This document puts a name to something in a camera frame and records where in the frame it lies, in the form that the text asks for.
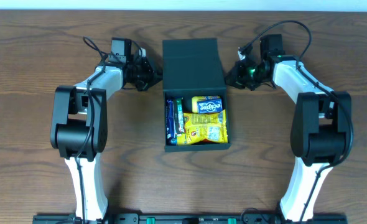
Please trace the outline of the yellow candy bag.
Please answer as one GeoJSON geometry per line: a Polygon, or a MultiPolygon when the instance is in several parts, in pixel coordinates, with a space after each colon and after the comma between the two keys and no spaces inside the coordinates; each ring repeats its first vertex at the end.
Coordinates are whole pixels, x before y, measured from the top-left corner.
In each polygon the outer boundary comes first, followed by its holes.
{"type": "Polygon", "coordinates": [[[177,145],[192,145],[204,139],[218,144],[228,143],[226,110],[212,114],[184,113],[185,132],[177,136],[177,145]]]}

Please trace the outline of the dark green box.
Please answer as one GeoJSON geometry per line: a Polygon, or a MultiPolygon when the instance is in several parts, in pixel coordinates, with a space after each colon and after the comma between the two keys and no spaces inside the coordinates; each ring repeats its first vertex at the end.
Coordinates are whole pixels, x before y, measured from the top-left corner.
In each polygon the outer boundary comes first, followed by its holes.
{"type": "Polygon", "coordinates": [[[216,38],[163,40],[163,97],[183,98],[183,110],[192,110],[192,97],[221,97],[228,110],[227,89],[216,38]]]}

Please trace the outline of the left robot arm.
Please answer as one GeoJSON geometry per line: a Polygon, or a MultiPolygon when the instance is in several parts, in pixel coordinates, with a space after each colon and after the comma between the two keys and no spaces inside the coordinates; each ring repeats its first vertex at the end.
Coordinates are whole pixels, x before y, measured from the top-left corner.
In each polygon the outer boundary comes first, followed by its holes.
{"type": "Polygon", "coordinates": [[[126,83],[146,91],[162,80],[162,70],[147,57],[126,63],[100,62],[75,85],[55,90],[50,143],[68,166],[77,208],[72,223],[103,223],[108,210],[101,154],[108,138],[107,101],[126,83]]]}

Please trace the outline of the purple dairy milk bar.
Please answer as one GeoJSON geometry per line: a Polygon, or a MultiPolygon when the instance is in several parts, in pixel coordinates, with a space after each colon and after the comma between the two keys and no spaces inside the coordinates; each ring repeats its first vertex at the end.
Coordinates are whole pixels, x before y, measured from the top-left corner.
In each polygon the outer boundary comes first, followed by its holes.
{"type": "Polygon", "coordinates": [[[173,100],[167,100],[167,112],[166,112],[166,123],[167,123],[167,140],[170,141],[175,137],[175,121],[174,121],[174,102],[173,100]]]}

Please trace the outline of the blue eclipse mint tin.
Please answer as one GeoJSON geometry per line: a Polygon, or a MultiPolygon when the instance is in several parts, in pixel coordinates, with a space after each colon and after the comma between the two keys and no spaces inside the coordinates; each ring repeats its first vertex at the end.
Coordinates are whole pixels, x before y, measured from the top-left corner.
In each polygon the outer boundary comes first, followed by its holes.
{"type": "Polygon", "coordinates": [[[198,112],[200,114],[219,113],[223,110],[221,99],[203,100],[197,103],[198,112]]]}

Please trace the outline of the blue oreo cookie pack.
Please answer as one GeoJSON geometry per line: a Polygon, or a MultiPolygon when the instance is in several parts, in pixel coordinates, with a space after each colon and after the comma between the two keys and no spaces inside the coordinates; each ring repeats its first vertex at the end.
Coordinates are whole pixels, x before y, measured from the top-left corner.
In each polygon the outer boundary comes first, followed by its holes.
{"type": "Polygon", "coordinates": [[[176,146],[176,145],[177,145],[177,138],[169,138],[169,139],[167,140],[167,144],[168,144],[169,146],[176,146]]]}

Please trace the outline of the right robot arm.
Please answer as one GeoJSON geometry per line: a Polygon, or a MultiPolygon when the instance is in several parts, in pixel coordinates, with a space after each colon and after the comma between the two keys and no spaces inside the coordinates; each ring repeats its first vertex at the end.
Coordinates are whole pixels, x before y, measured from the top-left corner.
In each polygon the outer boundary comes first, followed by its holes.
{"type": "Polygon", "coordinates": [[[351,96],[321,84],[294,55],[268,56],[260,64],[241,57],[225,82],[250,90],[263,84],[279,86],[295,103],[290,131],[295,165],[279,211],[284,222],[313,221],[323,181],[351,149],[351,96]]]}

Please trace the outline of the yellow candy roll tube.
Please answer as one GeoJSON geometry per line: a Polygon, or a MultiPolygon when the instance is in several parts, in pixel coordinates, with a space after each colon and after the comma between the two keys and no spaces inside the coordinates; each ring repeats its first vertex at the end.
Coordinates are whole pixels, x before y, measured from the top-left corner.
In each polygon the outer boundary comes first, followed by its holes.
{"type": "Polygon", "coordinates": [[[194,96],[192,98],[192,112],[198,113],[197,103],[203,100],[221,99],[219,96],[194,96]]]}

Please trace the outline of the green chocolate bar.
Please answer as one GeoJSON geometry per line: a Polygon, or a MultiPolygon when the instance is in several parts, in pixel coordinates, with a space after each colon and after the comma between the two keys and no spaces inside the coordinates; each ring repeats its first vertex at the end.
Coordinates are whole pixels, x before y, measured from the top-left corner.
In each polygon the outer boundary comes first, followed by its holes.
{"type": "Polygon", "coordinates": [[[177,135],[183,134],[184,129],[184,112],[182,108],[183,98],[175,98],[174,103],[174,122],[175,122],[175,132],[177,135]]]}

